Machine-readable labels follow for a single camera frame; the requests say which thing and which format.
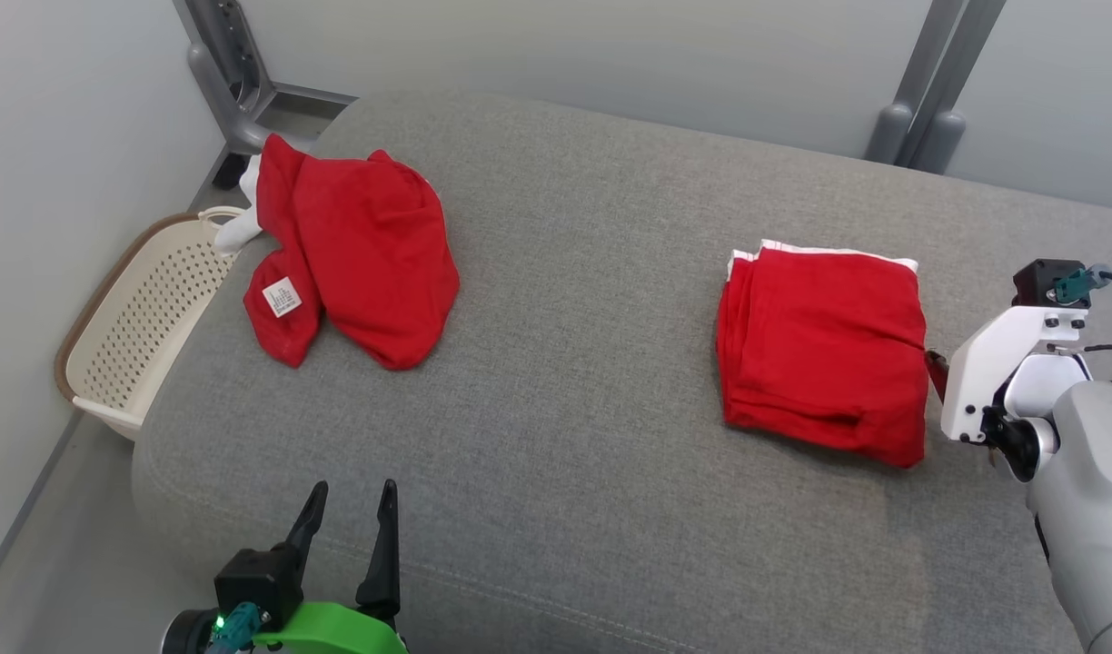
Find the black frame foot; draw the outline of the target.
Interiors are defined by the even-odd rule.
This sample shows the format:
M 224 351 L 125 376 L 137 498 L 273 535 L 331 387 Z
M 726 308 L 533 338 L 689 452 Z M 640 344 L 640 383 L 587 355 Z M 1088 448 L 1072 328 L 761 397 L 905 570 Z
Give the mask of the black frame foot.
M 248 153 L 226 153 L 224 161 L 219 164 L 218 170 L 214 174 L 211 184 L 215 189 L 221 191 L 236 189 L 242 175 L 247 171 L 250 160 L 252 158 Z

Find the grey metal frame bracket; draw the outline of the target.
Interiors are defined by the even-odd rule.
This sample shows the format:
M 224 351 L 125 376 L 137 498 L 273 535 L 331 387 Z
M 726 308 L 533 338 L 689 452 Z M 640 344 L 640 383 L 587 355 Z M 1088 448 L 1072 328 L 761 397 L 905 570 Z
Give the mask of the grey metal frame bracket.
M 274 80 L 254 41 L 245 0 L 171 1 L 189 37 L 185 59 L 228 152 L 259 153 L 274 133 L 307 152 L 355 101 L 351 95 Z

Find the grey metal post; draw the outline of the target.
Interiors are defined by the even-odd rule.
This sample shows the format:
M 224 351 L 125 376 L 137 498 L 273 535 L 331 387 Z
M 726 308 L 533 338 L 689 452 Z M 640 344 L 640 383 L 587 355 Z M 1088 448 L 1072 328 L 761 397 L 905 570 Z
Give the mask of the grey metal post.
M 914 146 L 926 128 L 923 107 L 939 66 L 945 61 L 952 34 L 969 0 L 931 0 L 919 40 L 913 46 L 892 103 L 880 109 L 864 160 L 909 166 Z
M 959 96 L 1007 0 L 964 0 L 959 20 L 939 58 L 916 120 L 910 126 L 900 165 L 922 174 L 946 174 L 952 153 L 966 132 Z

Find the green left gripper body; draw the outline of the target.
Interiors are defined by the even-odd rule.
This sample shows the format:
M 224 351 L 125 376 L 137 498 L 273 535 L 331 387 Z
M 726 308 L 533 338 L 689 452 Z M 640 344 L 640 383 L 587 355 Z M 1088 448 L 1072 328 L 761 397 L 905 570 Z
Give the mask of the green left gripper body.
M 408 654 L 386 622 L 336 603 L 305 603 L 285 628 L 254 634 L 258 650 L 287 654 Z

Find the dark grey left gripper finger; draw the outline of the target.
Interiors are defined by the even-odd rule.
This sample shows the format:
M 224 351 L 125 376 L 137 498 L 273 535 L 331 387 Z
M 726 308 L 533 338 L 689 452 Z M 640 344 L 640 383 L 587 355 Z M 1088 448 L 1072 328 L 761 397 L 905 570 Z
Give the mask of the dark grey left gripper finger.
M 305 569 L 312 545 L 312 538 L 321 527 L 322 514 L 326 511 L 328 501 L 328 480 L 318 480 L 314 484 L 310 496 L 308 496 L 297 519 L 287 534 L 286 546 L 297 554 L 297 568 Z
M 366 575 L 356 589 L 357 611 L 373 620 L 400 612 L 400 551 L 397 480 L 385 480 L 376 512 L 379 529 Z

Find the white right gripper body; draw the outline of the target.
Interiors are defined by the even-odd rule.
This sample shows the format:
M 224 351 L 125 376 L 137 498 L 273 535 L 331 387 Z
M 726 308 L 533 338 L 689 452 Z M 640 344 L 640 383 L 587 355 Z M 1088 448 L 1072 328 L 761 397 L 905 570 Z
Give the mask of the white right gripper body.
M 1088 309 L 1012 306 L 962 343 L 949 359 L 939 427 L 950 440 L 980 442 L 980 414 L 1042 341 L 1076 341 Z

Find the red jersey with white sleeves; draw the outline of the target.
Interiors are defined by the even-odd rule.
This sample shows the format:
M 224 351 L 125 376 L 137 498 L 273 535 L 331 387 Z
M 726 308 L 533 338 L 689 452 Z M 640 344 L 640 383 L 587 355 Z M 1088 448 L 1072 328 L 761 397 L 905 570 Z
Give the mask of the red jersey with white sleeves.
M 214 248 L 232 256 L 262 234 L 276 241 L 242 298 L 264 351 L 297 368 L 328 320 L 385 369 L 427 359 L 461 278 L 421 174 L 381 149 L 319 158 L 271 135 L 240 187 L 249 206 L 219 227 Z

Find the red shorts with white trim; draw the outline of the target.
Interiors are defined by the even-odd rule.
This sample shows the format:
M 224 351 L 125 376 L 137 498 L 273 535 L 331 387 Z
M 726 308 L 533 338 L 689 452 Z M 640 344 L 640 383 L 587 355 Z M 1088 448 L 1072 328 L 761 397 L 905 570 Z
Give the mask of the red shorts with white trim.
M 901 469 L 925 456 L 919 264 L 763 240 L 729 254 L 715 318 L 723 422 Z

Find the beige perforated laundry basket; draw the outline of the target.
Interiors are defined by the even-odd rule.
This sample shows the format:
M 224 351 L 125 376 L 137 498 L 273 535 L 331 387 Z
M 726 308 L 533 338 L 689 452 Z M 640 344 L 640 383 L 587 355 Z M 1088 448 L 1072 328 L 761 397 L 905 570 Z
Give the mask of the beige perforated laundry basket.
M 56 354 L 56 388 L 67 402 L 138 439 L 175 357 L 234 264 L 215 251 L 215 235 L 242 212 L 216 206 L 176 214 L 136 237 Z

